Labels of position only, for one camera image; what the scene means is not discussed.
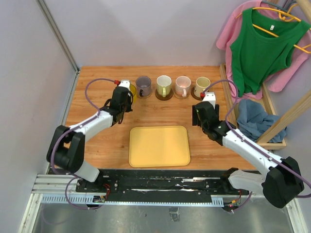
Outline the yellow black-handled mug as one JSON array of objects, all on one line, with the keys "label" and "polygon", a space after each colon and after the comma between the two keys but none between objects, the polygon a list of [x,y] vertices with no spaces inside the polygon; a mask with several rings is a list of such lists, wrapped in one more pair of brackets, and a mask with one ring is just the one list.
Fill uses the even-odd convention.
[{"label": "yellow black-handled mug", "polygon": [[133,102],[137,99],[137,89],[133,84],[130,84],[130,91],[133,94]]}]

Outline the brown wooden coaster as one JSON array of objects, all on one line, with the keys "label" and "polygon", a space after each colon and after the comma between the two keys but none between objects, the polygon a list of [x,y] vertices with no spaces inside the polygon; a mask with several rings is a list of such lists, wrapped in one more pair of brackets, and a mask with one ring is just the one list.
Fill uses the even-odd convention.
[{"label": "brown wooden coaster", "polygon": [[169,99],[171,99],[171,98],[173,97],[173,90],[171,89],[170,92],[169,92],[169,94],[168,94],[166,97],[163,97],[163,96],[161,96],[161,95],[158,93],[158,91],[157,91],[157,89],[156,89],[156,90],[155,90],[155,96],[156,96],[159,100],[161,100],[161,101],[167,101],[167,100],[169,100]]},{"label": "brown wooden coaster", "polygon": [[196,100],[202,100],[205,97],[204,89],[201,89],[199,87],[193,87],[191,89],[191,96]]}]

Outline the small woven rattan coaster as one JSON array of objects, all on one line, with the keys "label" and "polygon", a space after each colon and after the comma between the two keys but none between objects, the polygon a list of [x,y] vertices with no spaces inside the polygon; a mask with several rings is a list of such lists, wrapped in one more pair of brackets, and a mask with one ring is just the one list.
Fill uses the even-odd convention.
[{"label": "small woven rattan coaster", "polygon": [[182,95],[179,95],[179,94],[176,92],[175,89],[173,90],[173,94],[174,94],[174,96],[175,96],[176,98],[178,98],[178,99],[186,99],[186,98],[188,98],[188,96],[189,96],[189,92],[186,92],[186,95],[185,95],[185,96],[182,96]]}]

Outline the large woven rattan coaster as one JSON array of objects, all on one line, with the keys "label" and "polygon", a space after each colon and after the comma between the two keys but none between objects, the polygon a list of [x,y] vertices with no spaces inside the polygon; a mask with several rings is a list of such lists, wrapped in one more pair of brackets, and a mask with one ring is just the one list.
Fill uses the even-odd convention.
[{"label": "large woven rattan coaster", "polygon": [[140,99],[146,99],[146,98],[150,97],[150,96],[152,95],[152,93],[153,93],[153,92],[151,91],[148,95],[144,95],[144,90],[140,89],[140,90],[137,92],[136,96],[137,96],[138,98],[140,98]]}]

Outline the cream beige mug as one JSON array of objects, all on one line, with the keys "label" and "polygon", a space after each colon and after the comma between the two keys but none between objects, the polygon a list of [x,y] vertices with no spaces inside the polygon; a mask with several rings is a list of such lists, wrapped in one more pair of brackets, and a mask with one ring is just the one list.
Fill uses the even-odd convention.
[{"label": "cream beige mug", "polygon": [[195,82],[194,93],[197,97],[210,86],[211,82],[207,77],[199,77]]}]

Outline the purple grey mug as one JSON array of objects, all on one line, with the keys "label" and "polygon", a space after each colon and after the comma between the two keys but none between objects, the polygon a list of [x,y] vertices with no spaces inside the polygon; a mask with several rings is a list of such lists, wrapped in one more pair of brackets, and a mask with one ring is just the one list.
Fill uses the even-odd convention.
[{"label": "purple grey mug", "polygon": [[142,89],[144,90],[144,95],[148,95],[152,91],[151,79],[148,76],[140,76],[136,79],[137,92]]}]

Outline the pink white mug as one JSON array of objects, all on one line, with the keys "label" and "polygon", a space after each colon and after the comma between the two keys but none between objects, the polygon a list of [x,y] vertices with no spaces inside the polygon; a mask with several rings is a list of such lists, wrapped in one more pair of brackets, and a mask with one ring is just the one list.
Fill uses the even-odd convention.
[{"label": "pink white mug", "polygon": [[180,76],[175,81],[175,90],[179,95],[185,96],[190,92],[191,80],[187,76]]}]

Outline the brown wooden coaster top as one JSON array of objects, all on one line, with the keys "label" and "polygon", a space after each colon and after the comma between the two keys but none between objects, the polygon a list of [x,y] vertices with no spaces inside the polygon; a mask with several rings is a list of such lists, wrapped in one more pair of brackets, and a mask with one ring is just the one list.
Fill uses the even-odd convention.
[{"label": "brown wooden coaster top", "polygon": [[163,96],[161,96],[161,95],[158,93],[158,91],[157,91],[157,89],[156,89],[156,90],[155,90],[155,96],[156,96],[159,100],[161,100],[161,101],[167,101],[167,100],[169,100],[169,99],[171,99],[171,98],[173,97],[173,90],[171,89],[170,92],[169,92],[169,94],[168,94],[166,97],[163,97]]}]

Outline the white green-handled mug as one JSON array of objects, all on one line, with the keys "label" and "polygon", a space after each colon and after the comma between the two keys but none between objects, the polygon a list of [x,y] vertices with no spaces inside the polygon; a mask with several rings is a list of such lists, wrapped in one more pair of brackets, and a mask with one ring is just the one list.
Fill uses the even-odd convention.
[{"label": "white green-handled mug", "polygon": [[167,75],[161,75],[156,80],[157,92],[161,97],[167,97],[171,91],[172,80]]}]

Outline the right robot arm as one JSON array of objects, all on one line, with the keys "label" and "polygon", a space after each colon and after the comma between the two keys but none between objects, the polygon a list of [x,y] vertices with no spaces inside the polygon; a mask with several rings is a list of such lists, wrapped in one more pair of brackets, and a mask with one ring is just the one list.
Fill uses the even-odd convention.
[{"label": "right robot arm", "polygon": [[225,194],[246,190],[264,195],[270,204],[283,208],[304,190],[299,165],[292,157],[273,154],[251,141],[228,121],[219,119],[219,105],[202,101],[192,106],[192,124],[207,137],[252,164],[257,174],[231,168],[221,176],[220,188]]}]

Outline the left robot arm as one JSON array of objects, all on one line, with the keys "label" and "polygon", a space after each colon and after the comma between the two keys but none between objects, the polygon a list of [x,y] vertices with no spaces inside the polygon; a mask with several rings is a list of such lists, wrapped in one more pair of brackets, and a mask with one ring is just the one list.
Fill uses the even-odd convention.
[{"label": "left robot arm", "polygon": [[101,131],[121,124],[124,114],[132,111],[133,99],[127,87],[117,86],[112,98],[98,113],[70,127],[58,126],[47,152],[47,161],[85,180],[93,192],[108,188],[109,183],[99,169],[85,160],[85,144]]}]

